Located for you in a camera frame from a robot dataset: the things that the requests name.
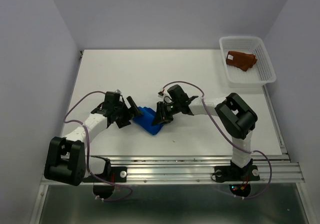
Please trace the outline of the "blue towel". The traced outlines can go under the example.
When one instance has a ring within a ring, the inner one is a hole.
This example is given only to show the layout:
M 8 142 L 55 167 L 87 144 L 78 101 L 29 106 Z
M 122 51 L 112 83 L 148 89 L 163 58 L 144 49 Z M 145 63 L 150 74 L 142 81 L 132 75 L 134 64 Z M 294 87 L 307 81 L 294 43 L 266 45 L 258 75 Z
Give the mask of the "blue towel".
M 142 112 L 142 115 L 134 117 L 133 121 L 149 134 L 156 135 L 163 128 L 162 124 L 152 125 L 156 112 L 149 107 L 139 106 L 138 109 Z

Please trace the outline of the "brown towel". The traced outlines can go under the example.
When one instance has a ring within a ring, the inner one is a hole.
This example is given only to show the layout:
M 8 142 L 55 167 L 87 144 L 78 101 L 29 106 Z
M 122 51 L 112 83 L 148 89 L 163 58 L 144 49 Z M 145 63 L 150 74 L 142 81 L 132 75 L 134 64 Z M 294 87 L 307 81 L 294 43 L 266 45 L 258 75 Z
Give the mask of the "brown towel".
M 241 69 L 246 72 L 257 63 L 254 54 L 248 54 L 238 51 L 229 51 L 226 56 L 226 64 Z

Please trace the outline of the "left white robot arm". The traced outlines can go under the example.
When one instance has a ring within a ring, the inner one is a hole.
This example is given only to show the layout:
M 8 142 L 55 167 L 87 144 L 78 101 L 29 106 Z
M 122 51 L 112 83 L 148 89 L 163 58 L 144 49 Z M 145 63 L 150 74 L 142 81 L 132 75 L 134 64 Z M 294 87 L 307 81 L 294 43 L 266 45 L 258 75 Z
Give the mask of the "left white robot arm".
M 48 180 L 78 186 L 89 174 L 90 142 L 111 124 L 118 128 L 131 124 L 131 120 L 140 117 L 143 112 L 137 107 L 132 97 L 126 100 L 121 92 L 106 92 L 104 100 L 95 107 L 85 121 L 64 120 L 64 123 L 78 123 L 79 126 L 63 137 L 53 137 L 49 143 L 44 177 Z

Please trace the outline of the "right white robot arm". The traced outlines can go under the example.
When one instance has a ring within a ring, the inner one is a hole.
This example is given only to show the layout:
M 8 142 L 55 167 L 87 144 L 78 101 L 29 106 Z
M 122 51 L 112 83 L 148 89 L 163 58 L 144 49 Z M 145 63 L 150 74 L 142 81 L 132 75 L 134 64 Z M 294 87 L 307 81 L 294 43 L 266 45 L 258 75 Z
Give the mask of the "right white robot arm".
M 152 125 L 165 125 L 174 120 L 174 115 L 208 115 L 219 117 L 229 139 L 216 122 L 214 125 L 224 138 L 232 145 L 230 173 L 235 179 L 242 179 L 248 174 L 247 165 L 251 161 L 251 137 L 258 120 L 257 114 L 236 93 L 222 98 L 205 98 L 201 96 L 189 97 L 176 84 L 167 91 L 161 90 L 158 96 L 162 99 L 156 104 L 156 112 Z

